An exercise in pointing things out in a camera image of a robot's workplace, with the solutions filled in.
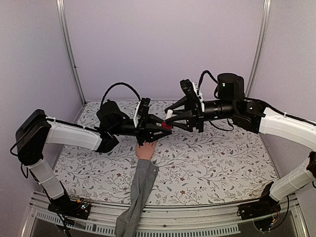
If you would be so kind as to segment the red nail polish bottle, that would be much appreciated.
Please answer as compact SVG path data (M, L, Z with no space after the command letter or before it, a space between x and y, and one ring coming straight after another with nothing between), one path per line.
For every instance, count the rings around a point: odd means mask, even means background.
M172 130L172 129L173 129L173 126L172 126L172 125L169 125L169 124L167 124L167 123L164 122L164 121L162 122L161 126L162 126L163 128L169 129L169 130Z

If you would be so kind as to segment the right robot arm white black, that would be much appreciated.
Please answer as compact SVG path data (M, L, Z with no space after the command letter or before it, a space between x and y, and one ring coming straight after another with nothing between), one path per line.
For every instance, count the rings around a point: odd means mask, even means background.
M278 136L311 149L303 163L281 179L268 184L255 205L259 215L266 215L287 195L316 179L316 124L289 115L270 104L244 93L244 79L232 73L222 73L214 79L215 100L204 101L198 83L184 79L180 86L185 96L165 109L166 123L191 132L203 132L204 122L231 119L233 124L253 133Z

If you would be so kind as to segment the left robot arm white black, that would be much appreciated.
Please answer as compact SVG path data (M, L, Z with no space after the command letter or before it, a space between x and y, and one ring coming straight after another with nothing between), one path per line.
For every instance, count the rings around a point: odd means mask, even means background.
M70 214L73 203L44 160L45 144L62 144L83 147L98 153L108 153L119 144L118 135L133 136L138 145L154 142L172 133L164 127L163 120L149 113L150 99L138 102L134 116L130 118L119 109L115 101L107 101L97 111L99 126L84 127L49 117L44 110L36 109L15 133L16 142L11 152L28 169L38 183L54 200L54 206L62 214Z

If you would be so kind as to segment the person's hand on table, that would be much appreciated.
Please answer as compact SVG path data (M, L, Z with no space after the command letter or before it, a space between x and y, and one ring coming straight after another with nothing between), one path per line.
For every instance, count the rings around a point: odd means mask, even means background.
M145 142L142 146L136 147L136 155L138 159L151 160L155 153L157 142Z

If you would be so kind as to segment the floral patterned table cloth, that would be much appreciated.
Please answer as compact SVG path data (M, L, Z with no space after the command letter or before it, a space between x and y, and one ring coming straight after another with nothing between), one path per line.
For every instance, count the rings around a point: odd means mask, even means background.
M54 172L72 197L130 203L137 165L136 139L119 136L109 153L65 146ZM204 205L258 198L276 180L261 138L228 122L205 123L204 131L173 129L160 139L152 162L159 168L149 205Z

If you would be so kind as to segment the right aluminium frame post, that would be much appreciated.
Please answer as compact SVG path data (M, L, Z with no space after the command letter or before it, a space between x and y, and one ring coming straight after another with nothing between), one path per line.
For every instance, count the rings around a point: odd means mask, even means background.
M257 40L255 54L254 54L254 60L253 60L250 75L249 75L249 81L246 87L246 92L245 92L246 97L249 97L251 95L251 91L255 84L256 74L259 68L262 50L264 47L265 36L266 36L268 24L269 24L271 3L272 3L271 0L263 1L263 10L262 10L261 24L260 24L260 29L259 29L259 36Z

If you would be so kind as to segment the aluminium frame post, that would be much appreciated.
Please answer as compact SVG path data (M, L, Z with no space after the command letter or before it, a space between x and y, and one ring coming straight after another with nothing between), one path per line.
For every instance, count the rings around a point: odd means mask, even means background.
M260 24L260 29L259 29L259 36L257 40L255 54L254 54L254 60L253 60L250 75L249 75L249 81L246 87L246 92L245 92L246 97L249 97L251 95L251 91L255 84L256 74L259 68L262 50L264 47L265 36L266 36L268 24L269 24L271 3L272 3L271 0L263 1L263 10L262 10L261 24Z
M75 89L77 91L77 94L79 96L79 100L81 104L84 106L86 104L86 98L84 96L82 84L79 79L79 74L77 70L77 64L75 61L68 24L67 24L67 17L66 17L66 11L65 11L65 3L63 0L56 0L56 6L57 6L57 14L60 22L61 27L61 33L64 40L64 45L66 49L67 58L70 65L71 74L74 80Z

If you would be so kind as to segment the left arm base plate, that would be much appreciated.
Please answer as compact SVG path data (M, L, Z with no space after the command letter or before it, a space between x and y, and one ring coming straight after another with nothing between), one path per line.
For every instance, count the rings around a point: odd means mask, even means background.
M50 199L48 210L60 215L87 220L91 210L91 202L83 198L71 200L68 196Z

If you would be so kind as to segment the front aluminium rail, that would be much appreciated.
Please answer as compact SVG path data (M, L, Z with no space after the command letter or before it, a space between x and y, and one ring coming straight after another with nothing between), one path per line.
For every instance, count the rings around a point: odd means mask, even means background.
M64 237L58 215L48 199L34 192L27 209L22 237ZM69 218L73 237L113 237L117 217L126 204L91 203L88 219ZM141 215L138 237L308 237L310 233L295 195L280 202L280 213L242 219L239 203L200 206L148 206Z

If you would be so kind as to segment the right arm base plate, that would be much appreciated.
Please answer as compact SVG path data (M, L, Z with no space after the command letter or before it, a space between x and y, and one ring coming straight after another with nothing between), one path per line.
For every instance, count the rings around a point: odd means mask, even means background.
M249 202L240 204L237 210L237 216L242 220L253 220L255 228L261 232L270 231L277 219L281 207L279 202L274 200L257 200L255 202Z

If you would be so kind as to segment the left aluminium frame post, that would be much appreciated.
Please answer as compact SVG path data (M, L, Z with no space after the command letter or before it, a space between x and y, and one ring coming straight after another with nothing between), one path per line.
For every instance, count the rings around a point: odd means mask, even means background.
M79 96L79 100L81 104L84 106L86 104L86 98L84 96L82 84L79 79L79 74L77 70L77 64L75 61L68 24L67 24L67 17L66 17L66 11L65 11L65 3L63 0L56 0L56 6L57 6L57 14L60 22L61 27L61 33L64 40L64 45L66 49L67 58L70 65L71 74L74 80L75 89L77 91L77 94Z

